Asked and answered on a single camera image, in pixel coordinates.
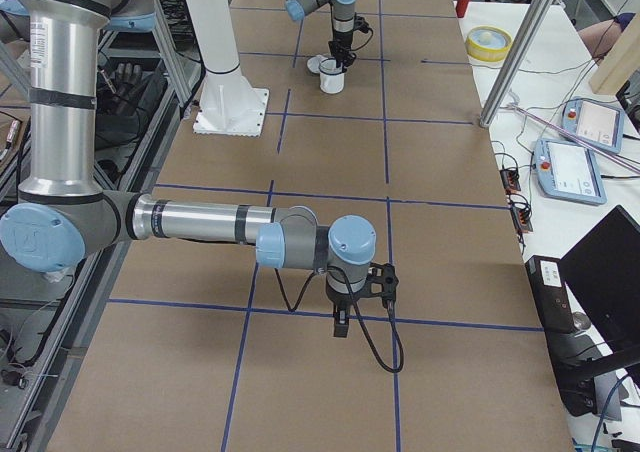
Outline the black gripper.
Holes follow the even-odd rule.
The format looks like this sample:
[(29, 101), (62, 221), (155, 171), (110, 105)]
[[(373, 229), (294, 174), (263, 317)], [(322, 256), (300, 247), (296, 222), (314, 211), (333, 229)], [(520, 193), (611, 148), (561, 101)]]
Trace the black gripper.
[(341, 68), (341, 73), (346, 73), (356, 60), (356, 53), (349, 46), (344, 45), (340, 41), (331, 40), (328, 42), (331, 56), (336, 62), (336, 66)]
[[(360, 291), (360, 297), (379, 298), (383, 306), (394, 306), (397, 300), (398, 284), (399, 279), (392, 264), (372, 262)], [(335, 307), (333, 320), (333, 336), (346, 338), (349, 332), (349, 309)]]

